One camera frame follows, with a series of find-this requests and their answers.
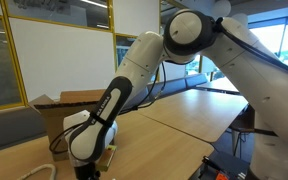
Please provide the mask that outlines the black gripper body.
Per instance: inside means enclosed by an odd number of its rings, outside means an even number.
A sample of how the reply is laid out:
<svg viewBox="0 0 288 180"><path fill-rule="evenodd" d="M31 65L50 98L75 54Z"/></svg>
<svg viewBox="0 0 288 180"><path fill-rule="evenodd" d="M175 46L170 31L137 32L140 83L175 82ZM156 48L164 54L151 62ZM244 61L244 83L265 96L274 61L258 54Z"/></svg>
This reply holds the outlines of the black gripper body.
<svg viewBox="0 0 288 180"><path fill-rule="evenodd" d="M77 180L99 180L101 173L94 163L87 163L74 168Z"/></svg>

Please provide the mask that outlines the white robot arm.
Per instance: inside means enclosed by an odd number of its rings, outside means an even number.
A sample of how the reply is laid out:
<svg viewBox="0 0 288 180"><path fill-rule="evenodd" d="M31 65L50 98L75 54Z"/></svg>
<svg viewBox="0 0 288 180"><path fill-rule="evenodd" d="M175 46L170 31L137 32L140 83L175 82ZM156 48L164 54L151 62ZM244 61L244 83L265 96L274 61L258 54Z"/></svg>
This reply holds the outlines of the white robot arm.
<svg viewBox="0 0 288 180"><path fill-rule="evenodd" d="M288 65L238 20L190 9L170 17L162 34L140 34L95 108L65 119L70 157L86 164L98 160L113 137L116 117L159 66L190 66L199 56L212 60L255 110L254 151L245 180L288 180Z"/></svg>

